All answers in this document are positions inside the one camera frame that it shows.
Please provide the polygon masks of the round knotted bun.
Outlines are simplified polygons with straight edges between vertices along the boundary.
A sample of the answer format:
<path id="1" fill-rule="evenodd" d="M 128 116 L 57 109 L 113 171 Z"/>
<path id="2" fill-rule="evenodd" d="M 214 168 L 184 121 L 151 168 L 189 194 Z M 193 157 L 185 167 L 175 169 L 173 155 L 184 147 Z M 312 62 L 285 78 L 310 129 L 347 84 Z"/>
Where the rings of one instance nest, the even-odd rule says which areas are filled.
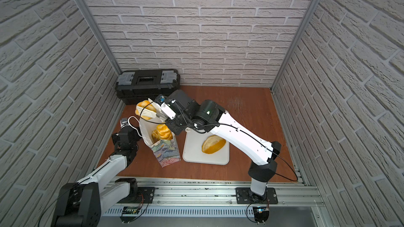
<path id="1" fill-rule="evenodd" d="M 136 115 L 142 119 L 150 120 L 157 117 L 157 110 L 149 100 L 142 101 L 136 105 Z"/>

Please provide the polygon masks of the small rectangular golden loaf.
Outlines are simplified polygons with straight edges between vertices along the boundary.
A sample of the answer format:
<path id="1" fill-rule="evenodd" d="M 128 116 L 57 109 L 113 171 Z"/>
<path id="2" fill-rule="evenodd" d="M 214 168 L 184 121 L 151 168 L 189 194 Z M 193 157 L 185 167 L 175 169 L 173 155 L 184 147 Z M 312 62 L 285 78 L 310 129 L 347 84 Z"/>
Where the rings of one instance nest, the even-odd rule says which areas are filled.
<path id="1" fill-rule="evenodd" d="M 157 134 L 159 135 L 160 139 L 162 140 L 172 140 L 173 134 L 171 130 L 167 127 L 167 125 L 158 125 L 156 127 Z"/>

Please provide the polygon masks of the white paper bag colourful bottom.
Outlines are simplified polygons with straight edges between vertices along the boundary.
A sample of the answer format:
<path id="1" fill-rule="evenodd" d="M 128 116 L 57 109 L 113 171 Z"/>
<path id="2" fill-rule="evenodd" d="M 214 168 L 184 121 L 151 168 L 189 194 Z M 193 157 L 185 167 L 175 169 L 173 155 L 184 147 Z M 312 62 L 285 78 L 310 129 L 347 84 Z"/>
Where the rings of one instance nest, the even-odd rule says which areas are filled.
<path id="1" fill-rule="evenodd" d="M 139 128 L 135 129 L 135 132 L 138 135 L 141 135 L 145 145 L 153 152 L 162 167 L 181 161 L 177 140 L 173 132 L 172 140 L 161 139 L 155 144 L 153 143 L 151 134 L 153 130 L 156 130 L 158 125 L 162 125 L 160 119 L 155 118 L 144 120 L 142 118 L 137 119 L 135 116 L 131 116 L 128 118 L 128 123 L 132 127 L 134 127 L 134 120 L 137 120 L 139 123 Z"/>

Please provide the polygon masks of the croissant bread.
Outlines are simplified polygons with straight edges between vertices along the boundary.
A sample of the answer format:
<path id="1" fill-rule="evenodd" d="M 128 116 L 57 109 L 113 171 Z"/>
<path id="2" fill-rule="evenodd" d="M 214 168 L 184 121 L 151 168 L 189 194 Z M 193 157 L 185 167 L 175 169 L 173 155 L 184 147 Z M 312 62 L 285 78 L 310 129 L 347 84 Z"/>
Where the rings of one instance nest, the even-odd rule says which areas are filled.
<path id="1" fill-rule="evenodd" d="M 153 143 L 155 144 L 156 142 L 158 142 L 158 141 L 160 141 L 161 140 L 161 137 L 160 137 L 160 135 L 158 134 L 158 131 L 157 130 L 153 130 L 152 131 L 152 141 L 153 141 Z"/>

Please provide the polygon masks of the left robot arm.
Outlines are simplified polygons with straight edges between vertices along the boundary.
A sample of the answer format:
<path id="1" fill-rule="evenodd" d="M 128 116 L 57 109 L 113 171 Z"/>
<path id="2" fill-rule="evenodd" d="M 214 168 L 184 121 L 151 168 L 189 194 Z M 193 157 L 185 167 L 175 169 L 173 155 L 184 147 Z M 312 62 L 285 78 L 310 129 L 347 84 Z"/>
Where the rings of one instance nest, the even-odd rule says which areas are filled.
<path id="1" fill-rule="evenodd" d="M 101 216 L 129 195 L 137 196 L 134 178 L 124 178 L 107 184 L 135 159 L 142 135 L 139 127 L 128 118 L 120 121 L 120 130 L 112 134 L 114 152 L 93 172 L 60 189 L 51 225 L 53 227 L 95 227 Z"/>

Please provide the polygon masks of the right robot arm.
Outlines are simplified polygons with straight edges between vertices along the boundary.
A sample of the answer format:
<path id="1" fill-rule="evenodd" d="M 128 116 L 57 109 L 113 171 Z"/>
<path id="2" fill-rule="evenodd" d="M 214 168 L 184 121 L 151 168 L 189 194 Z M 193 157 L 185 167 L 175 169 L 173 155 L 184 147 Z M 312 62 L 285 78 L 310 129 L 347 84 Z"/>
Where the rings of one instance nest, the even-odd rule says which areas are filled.
<path id="1" fill-rule="evenodd" d="M 263 196 L 268 181 L 276 174 L 280 143 L 253 134 L 212 100 L 198 104 L 182 90 L 176 90 L 168 97 L 159 95 L 154 101 L 138 103 L 136 111 L 140 120 L 147 123 L 160 119 L 158 126 L 166 132 L 179 135 L 189 128 L 197 133 L 212 133 L 234 145 L 251 159 L 248 174 L 250 191 L 255 195 Z"/>

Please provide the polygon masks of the black plastic toolbox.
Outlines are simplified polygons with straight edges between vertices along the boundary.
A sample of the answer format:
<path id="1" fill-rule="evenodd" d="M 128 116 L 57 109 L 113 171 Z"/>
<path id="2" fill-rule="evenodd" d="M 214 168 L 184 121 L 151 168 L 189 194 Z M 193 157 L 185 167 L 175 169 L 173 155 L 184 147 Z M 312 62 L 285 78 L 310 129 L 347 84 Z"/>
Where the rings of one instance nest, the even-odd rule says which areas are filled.
<path id="1" fill-rule="evenodd" d="M 181 76 L 175 69 L 125 71 L 119 75 L 115 91 L 125 105 L 135 105 L 160 94 L 169 96 L 180 89 Z"/>

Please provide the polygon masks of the large oval crusty loaf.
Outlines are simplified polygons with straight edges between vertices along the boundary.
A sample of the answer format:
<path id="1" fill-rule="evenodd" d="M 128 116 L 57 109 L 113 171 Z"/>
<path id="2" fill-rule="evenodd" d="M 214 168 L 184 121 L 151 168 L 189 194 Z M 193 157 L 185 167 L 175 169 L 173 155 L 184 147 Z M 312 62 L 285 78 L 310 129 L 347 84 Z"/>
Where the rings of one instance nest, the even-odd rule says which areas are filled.
<path id="1" fill-rule="evenodd" d="M 226 145 L 226 140 L 217 136 L 209 136 L 202 144 L 202 152 L 206 154 L 214 154 Z"/>

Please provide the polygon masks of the left small circuit board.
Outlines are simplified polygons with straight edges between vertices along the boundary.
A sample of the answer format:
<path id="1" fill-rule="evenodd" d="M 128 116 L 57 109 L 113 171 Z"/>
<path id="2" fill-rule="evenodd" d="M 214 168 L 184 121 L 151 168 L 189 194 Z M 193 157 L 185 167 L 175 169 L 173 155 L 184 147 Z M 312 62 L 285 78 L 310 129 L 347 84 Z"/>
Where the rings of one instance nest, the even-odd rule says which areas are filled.
<path id="1" fill-rule="evenodd" d="M 131 223 L 142 216 L 143 212 L 139 207 L 124 207 L 120 219 L 123 223 Z"/>

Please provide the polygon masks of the small circuit board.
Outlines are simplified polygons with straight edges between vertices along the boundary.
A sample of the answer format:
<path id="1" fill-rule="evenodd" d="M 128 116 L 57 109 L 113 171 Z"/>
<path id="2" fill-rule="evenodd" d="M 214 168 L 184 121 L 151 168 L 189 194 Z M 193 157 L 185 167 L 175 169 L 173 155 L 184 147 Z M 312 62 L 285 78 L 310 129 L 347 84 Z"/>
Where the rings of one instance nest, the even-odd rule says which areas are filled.
<path id="1" fill-rule="evenodd" d="M 269 208 L 266 207 L 253 207 L 253 215 L 254 215 L 254 221 L 256 223 L 262 223 L 265 224 L 265 222 L 269 218 Z"/>
<path id="2" fill-rule="evenodd" d="M 142 216 L 143 212 L 139 207 L 124 207 L 120 219 L 123 223 L 131 223 Z"/>

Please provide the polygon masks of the right small circuit board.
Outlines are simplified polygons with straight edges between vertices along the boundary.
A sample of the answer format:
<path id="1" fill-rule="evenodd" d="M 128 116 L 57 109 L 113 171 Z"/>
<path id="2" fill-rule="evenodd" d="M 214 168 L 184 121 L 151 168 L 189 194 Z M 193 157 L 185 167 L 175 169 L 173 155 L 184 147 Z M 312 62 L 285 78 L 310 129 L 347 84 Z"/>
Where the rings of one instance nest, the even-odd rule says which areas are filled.
<path id="1" fill-rule="evenodd" d="M 265 222 L 269 218 L 269 208 L 266 207 L 253 207 L 253 215 L 254 215 L 254 221 L 256 223 L 262 223 L 265 224 Z"/>

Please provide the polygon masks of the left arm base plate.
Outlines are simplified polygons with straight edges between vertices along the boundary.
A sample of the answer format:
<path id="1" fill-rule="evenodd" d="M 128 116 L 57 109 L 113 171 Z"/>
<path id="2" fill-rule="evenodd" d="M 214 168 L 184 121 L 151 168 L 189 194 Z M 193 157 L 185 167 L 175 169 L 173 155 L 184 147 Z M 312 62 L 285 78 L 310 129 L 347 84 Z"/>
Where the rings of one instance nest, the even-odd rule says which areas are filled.
<path id="1" fill-rule="evenodd" d="M 155 190 L 155 187 L 139 187 L 136 193 L 130 194 L 127 198 L 125 198 L 125 203 L 152 204 Z"/>

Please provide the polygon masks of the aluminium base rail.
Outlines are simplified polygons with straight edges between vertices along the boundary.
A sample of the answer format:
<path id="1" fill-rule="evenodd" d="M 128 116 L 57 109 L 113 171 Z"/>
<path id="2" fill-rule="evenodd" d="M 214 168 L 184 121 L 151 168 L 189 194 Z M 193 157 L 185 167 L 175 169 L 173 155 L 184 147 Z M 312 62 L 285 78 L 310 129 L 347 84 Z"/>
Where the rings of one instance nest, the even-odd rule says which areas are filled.
<path id="1" fill-rule="evenodd" d="M 249 182 L 191 180 L 173 178 L 136 179 L 138 187 L 155 187 L 152 204 L 120 202 L 107 211 L 107 216 L 121 216 L 124 207 L 139 207 L 144 217 L 247 217 L 253 220 L 253 207 L 268 207 L 271 215 L 275 208 L 292 207 L 309 210 L 315 218 L 322 218 L 325 203 L 318 189 L 301 183 L 270 183 L 278 197 L 277 205 L 239 205 L 236 188 L 250 188 Z"/>

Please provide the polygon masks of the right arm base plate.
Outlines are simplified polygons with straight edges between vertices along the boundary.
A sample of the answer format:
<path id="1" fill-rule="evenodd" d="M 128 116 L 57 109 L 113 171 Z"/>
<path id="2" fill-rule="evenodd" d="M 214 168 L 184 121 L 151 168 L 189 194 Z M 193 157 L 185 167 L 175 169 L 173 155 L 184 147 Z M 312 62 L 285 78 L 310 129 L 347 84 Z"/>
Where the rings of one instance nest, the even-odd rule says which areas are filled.
<path id="1" fill-rule="evenodd" d="M 274 188 L 266 188 L 264 195 L 255 194 L 250 188 L 246 187 L 236 188 L 235 191 L 237 204 L 239 205 L 249 205 L 250 203 L 269 205 L 278 204 L 278 197 Z"/>

